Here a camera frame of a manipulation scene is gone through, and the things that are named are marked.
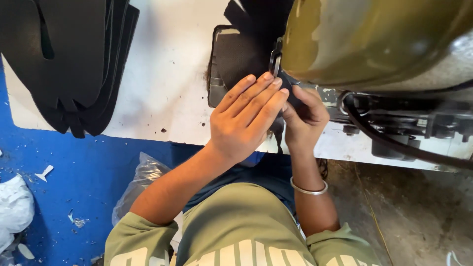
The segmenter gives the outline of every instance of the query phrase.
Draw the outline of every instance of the olive green t-shirt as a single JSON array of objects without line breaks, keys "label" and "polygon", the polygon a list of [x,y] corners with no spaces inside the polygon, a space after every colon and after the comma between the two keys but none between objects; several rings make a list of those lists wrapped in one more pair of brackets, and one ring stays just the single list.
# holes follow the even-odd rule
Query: olive green t-shirt
[{"label": "olive green t-shirt", "polygon": [[[106,266],[168,266],[177,224],[128,213],[105,244]],[[222,187],[184,214],[177,266],[380,266],[370,245],[351,233],[301,235],[286,206],[249,183]]]}]

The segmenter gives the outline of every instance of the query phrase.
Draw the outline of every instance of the silver bangle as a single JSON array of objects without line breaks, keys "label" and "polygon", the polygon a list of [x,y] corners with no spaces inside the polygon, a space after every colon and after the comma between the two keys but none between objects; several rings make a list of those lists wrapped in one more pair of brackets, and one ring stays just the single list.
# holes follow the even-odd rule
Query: silver bangle
[{"label": "silver bangle", "polygon": [[302,192],[302,193],[305,193],[305,194],[310,194],[310,195],[322,195],[322,194],[324,194],[325,192],[327,192],[327,190],[328,190],[328,185],[327,185],[327,183],[326,183],[325,181],[323,181],[323,182],[324,182],[324,185],[325,185],[324,189],[319,190],[319,191],[309,191],[309,190],[305,190],[305,189],[302,189],[302,188],[296,186],[296,185],[292,182],[292,177],[291,177],[291,186],[292,186],[295,190],[297,190],[297,191],[299,191],[299,192]]}]

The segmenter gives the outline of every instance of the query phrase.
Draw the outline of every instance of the white table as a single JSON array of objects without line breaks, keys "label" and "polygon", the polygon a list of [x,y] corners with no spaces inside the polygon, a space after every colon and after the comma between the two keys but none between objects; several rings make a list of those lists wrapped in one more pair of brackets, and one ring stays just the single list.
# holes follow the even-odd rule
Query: white table
[{"label": "white table", "polygon": [[[204,145],[210,138],[206,71],[212,33],[229,24],[223,16],[228,0],[131,0],[140,10],[114,115],[104,135]],[[28,90],[3,58],[9,105],[16,126],[53,130],[36,109]],[[421,149],[469,158],[473,141],[423,140]],[[283,150],[288,153],[283,143]],[[276,141],[265,141],[258,151],[277,152]],[[363,133],[348,137],[342,125],[330,122],[314,155],[419,169],[437,166],[416,160],[404,162],[371,155],[371,140]]]}]

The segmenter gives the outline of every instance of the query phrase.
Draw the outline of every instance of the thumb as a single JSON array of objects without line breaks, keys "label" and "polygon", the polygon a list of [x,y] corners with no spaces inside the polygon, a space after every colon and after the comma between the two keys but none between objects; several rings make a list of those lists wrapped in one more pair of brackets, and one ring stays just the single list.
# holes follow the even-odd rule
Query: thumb
[{"label": "thumb", "polygon": [[286,102],[285,106],[287,107],[285,108],[284,112],[282,112],[282,118],[284,118],[284,120],[286,121],[287,126],[297,127],[301,123],[303,123],[302,119],[300,119],[292,104]]}]

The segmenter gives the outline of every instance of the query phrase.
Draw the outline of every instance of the right hand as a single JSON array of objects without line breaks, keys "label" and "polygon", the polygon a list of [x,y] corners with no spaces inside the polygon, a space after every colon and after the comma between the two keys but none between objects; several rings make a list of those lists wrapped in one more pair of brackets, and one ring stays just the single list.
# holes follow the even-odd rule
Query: right hand
[{"label": "right hand", "polygon": [[314,147],[330,120],[330,115],[316,89],[292,86],[294,96],[305,106],[295,110],[290,103],[283,112],[286,121],[286,144],[291,154],[313,154]]},{"label": "right hand", "polygon": [[289,91],[282,80],[266,72],[239,81],[210,116],[207,146],[231,166],[243,161],[266,139],[266,132],[283,109]]}]

